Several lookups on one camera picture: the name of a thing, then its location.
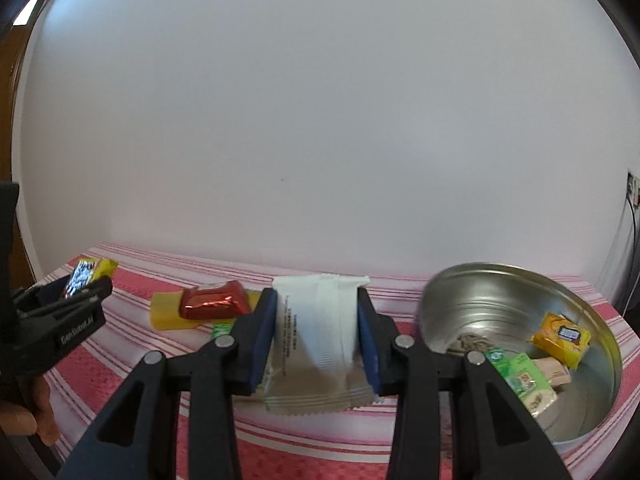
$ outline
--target black cable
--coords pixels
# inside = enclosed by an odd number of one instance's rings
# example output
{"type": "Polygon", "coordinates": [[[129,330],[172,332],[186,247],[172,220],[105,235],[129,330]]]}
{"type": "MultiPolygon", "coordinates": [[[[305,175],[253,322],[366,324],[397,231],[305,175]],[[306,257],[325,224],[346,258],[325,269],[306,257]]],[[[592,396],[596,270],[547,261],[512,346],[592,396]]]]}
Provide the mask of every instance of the black cable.
{"type": "Polygon", "coordinates": [[[638,226],[636,225],[636,212],[634,211],[634,206],[631,203],[631,199],[628,196],[626,197],[626,203],[629,204],[629,209],[631,209],[631,219],[634,221],[634,244],[631,249],[631,262],[629,263],[629,272],[628,272],[628,275],[626,276],[625,288],[622,289],[622,298],[620,301],[621,305],[624,305],[626,303],[625,301],[626,292],[629,289],[629,285],[631,285],[631,275],[633,274],[634,263],[636,261],[636,247],[638,246],[638,226]]]}

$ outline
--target yellow wrapper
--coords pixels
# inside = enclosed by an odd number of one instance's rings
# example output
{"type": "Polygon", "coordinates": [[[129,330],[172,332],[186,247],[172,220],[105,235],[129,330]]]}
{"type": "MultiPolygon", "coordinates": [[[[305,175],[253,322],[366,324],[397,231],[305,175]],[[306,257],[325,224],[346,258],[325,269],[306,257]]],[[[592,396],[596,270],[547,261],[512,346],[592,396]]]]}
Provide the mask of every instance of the yellow wrapper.
{"type": "Polygon", "coordinates": [[[79,290],[82,290],[91,283],[103,276],[113,276],[118,263],[108,258],[80,258],[74,271],[66,282],[65,290],[62,291],[62,297],[68,298],[79,290]]]}
{"type": "Polygon", "coordinates": [[[567,318],[547,312],[540,329],[529,339],[535,346],[576,369],[589,348],[591,333],[567,318]]]}

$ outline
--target red and white striped tablecloth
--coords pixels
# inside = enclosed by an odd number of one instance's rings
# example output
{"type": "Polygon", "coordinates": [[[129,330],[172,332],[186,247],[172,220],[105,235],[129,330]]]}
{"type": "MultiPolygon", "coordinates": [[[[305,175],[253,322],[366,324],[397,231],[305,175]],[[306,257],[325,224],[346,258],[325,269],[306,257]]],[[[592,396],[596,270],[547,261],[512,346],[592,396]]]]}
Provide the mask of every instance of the red and white striped tablecloth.
{"type": "MultiPolygon", "coordinates": [[[[200,348],[209,329],[158,332],[148,319],[154,292],[173,292],[185,286],[239,280],[261,289],[274,276],[305,272],[232,264],[190,256],[142,251],[101,244],[85,253],[120,262],[113,277],[113,294],[104,301],[106,325],[48,372],[51,402],[62,436],[56,446],[67,457],[123,378],[151,349],[175,356],[200,348]]],[[[44,278],[52,281],[70,272],[74,262],[44,278]]],[[[612,306],[577,276],[553,276],[591,303],[615,334],[624,371],[618,400],[607,420],[586,441],[564,452],[575,480],[586,480],[600,467],[622,435],[640,401],[640,340],[612,306]]],[[[425,278],[372,276],[367,287],[377,311],[394,318],[401,332],[413,329],[413,316],[425,278]]],[[[386,475],[395,399],[341,413],[277,416],[260,402],[236,402],[235,418],[242,474],[260,480],[373,480],[386,475]]],[[[187,418],[189,397],[180,405],[177,473],[187,478],[187,418]]],[[[444,462],[441,478],[450,478],[444,462]]]]}

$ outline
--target power cord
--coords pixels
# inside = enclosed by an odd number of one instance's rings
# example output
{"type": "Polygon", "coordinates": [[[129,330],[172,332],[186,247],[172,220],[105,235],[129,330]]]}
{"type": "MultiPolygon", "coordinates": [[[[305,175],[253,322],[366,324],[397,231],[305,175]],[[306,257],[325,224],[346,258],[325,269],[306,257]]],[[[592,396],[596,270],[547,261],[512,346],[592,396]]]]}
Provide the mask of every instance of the power cord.
{"type": "MultiPolygon", "coordinates": [[[[629,288],[629,283],[631,283],[631,275],[634,270],[634,263],[636,262],[636,247],[638,246],[638,226],[636,225],[636,212],[634,211],[634,206],[632,205],[631,199],[628,196],[626,197],[626,202],[629,204],[629,209],[631,209],[631,218],[634,221],[634,246],[631,249],[631,263],[629,264],[629,274],[626,277],[625,288],[622,289],[623,292],[627,291],[627,289],[629,288]]],[[[640,281],[640,272],[636,277],[636,282],[634,283],[634,286],[631,289],[628,298],[626,298],[625,307],[622,310],[622,317],[625,317],[626,310],[629,307],[629,303],[631,303],[631,298],[633,297],[634,292],[636,291],[636,287],[638,286],[638,281],[640,281]]]]}

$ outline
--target wall socket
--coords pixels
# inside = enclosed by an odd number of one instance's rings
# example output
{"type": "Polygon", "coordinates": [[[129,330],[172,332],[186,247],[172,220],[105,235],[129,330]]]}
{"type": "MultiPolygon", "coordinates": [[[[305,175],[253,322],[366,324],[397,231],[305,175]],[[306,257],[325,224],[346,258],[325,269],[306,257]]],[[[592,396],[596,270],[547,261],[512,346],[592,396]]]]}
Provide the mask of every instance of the wall socket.
{"type": "Polygon", "coordinates": [[[630,171],[626,174],[626,195],[633,207],[640,206],[640,179],[630,171]]]}

